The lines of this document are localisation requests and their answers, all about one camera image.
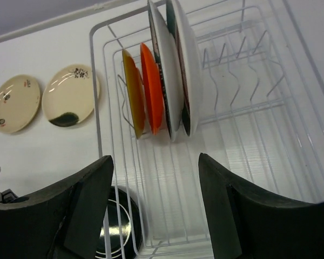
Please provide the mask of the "yellow brown patterned plate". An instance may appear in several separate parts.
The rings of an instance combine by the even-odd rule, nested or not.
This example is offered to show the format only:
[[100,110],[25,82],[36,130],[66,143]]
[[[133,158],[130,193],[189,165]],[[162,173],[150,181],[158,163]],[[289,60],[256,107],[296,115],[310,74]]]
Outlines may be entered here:
[[123,57],[133,128],[136,138],[139,139],[143,135],[145,128],[145,106],[140,71],[136,67],[132,56],[126,49],[122,49],[121,53]]

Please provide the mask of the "green rim lettered plate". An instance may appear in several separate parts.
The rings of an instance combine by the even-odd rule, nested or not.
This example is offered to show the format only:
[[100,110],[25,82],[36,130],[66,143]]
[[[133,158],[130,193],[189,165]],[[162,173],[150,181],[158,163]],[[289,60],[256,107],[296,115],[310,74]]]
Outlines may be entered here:
[[184,107],[183,82],[177,47],[165,20],[152,1],[147,2],[153,52],[158,64],[165,107],[165,119],[170,140],[178,135]]

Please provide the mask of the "black plate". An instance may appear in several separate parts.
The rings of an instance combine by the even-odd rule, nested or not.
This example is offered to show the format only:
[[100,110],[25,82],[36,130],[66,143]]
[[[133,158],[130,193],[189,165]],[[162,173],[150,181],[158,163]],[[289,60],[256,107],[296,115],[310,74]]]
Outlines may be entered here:
[[116,198],[115,187],[110,188],[107,202],[109,216],[109,235],[112,258],[136,258],[136,250],[139,250],[143,241],[141,229],[140,211],[138,198],[118,188]]

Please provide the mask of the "green red striped plate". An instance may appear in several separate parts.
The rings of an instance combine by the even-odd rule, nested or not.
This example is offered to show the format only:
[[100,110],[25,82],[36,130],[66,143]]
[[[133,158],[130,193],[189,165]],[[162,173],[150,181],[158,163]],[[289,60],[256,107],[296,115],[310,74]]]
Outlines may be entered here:
[[172,34],[179,57],[184,89],[182,121],[186,134],[195,134],[203,99],[203,72],[197,40],[179,1],[166,2],[167,27]]

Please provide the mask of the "beige plate green patch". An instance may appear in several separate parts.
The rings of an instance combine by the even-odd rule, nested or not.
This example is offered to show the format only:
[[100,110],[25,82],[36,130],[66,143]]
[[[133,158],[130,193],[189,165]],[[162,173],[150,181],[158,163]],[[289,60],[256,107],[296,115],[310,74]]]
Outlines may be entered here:
[[59,70],[49,81],[42,96],[47,121],[58,127],[72,127],[93,112],[100,97],[100,82],[92,68],[71,64]]

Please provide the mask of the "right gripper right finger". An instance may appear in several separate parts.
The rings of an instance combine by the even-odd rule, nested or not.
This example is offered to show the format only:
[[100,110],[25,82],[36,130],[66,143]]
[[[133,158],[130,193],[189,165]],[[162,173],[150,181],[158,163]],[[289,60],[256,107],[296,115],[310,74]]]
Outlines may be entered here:
[[198,167],[215,258],[324,258],[324,202],[265,190],[206,153]]

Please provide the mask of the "orange plate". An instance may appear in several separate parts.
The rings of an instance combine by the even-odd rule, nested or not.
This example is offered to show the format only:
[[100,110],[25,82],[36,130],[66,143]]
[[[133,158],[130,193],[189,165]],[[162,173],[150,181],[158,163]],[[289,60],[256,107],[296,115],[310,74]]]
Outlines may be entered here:
[[159,68],[146,44],[140,44],[141,69],[148,112],[148,121],[153,135],[157,135],[162,125],[164,101]]

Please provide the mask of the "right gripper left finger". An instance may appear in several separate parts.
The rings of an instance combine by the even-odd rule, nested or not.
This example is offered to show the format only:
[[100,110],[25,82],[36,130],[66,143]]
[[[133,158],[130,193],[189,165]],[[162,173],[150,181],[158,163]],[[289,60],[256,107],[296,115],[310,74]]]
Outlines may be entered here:
[[33,193],[0,192],[0,258],[94,258],[113,169],[106,155]]

